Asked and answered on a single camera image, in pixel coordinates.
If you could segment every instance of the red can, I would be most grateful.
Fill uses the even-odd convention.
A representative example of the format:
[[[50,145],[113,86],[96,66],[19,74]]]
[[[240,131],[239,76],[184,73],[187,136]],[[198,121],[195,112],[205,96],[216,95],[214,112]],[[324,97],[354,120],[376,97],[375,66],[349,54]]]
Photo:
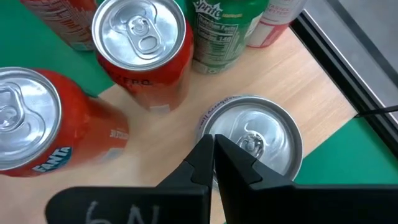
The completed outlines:
[[[263,48],[273,44],[300,14],[307,0],[270,0],[250,36],[248,46]]]
[[[123,152],[127,118],[55,72],[0,68],[0,174],[32,177]]]
[[[93,50],[91,22],[94,0],[20,0],[75,50]]]
[[[185,99],[193,34],[175,1],[105,1],[92,30],[99,64],[142,107],[167,113]]]

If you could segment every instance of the barcode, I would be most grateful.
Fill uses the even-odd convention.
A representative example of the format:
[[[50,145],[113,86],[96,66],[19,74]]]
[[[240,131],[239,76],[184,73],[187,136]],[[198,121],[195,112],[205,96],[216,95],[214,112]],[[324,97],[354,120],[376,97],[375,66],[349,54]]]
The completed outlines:
[[[260,22],[250,36],[249,46],[260,47],[262,43],[266,41],[273,29],[274,26],[267,26]]]
[[[259,21],[261,19],[261,16],[262,16],[262,13],[259,14],[258,16],[256,16],[254,19],[252,19],[250,26],[248,28],[248,31],[244,35],[244,38],[248,37],[249,35],[251,35],[253,33],[254,29],[256,28],[257,24],[259,23]]]
[[[162,105],[162,106],[151,106],[151,112],[165,114],[170,112],[170,105]]]
[[[123,148],[111,148],[101,159],[99,159],[99,162],[106,162],[115,159],[120,156],[122,152]]]

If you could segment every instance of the green surface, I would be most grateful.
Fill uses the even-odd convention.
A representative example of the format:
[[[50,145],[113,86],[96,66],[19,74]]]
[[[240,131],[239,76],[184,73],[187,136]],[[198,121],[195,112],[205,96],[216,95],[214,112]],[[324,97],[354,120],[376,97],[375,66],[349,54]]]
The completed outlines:
[[[0,20],[0,67],[58,71],[94,95],[113,84],[93,53],[72,50],[18,1],[2,1]],[[398,184],[398,163],[365,120],[353,119],[304,159],[296,181]]]
[[[398,162],[364,119],[352,119],[304,159],[300,184],[398,184]]]
[[[0,20],[0,67],[53,70],[73,78],[92,95],[113,85],[94,53],[72,50],[19,1],[2,0]]]

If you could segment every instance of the gray surface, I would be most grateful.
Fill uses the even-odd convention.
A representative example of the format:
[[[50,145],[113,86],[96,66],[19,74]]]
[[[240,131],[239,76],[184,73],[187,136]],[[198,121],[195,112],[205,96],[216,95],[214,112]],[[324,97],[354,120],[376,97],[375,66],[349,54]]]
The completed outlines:
[[[352,69],[353,73],[357,74],[358,81],[374,94],[379,101],[379,106],[398,105],[398,87],[391,82],[372,55],[364,48],[363,43],[359,42],[351,29],[326,1],[331,0],[309,0],[305,6],[305,12],[312,18],[342,61]],[[393,9],[389,8],[395,4],[398,5],[398,1],[350,0],[342,2],[385,58],[394,68],[397,68],[398,47],[394,41],[396,35],[391,33],[398,34],[398,32],[396,26],[390,27],[397,22],[387,15],[394,17]],[[398,113],[391,113],[390,116],[398,120]]]
[[[340,3],[398,70],[398,1],[340,0]]]

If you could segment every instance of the orange can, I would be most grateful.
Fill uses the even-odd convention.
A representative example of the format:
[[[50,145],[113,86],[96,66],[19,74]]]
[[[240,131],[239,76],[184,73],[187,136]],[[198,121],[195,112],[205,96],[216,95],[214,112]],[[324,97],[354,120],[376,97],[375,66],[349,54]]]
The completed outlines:
[[[114,158],[126,116],[48,70],[0,68],[0,174],[32,177]]]
[[[140,106],[168,113],[186,98],[193,32],[175,1],[105,1],[92,31],[99,64]]]

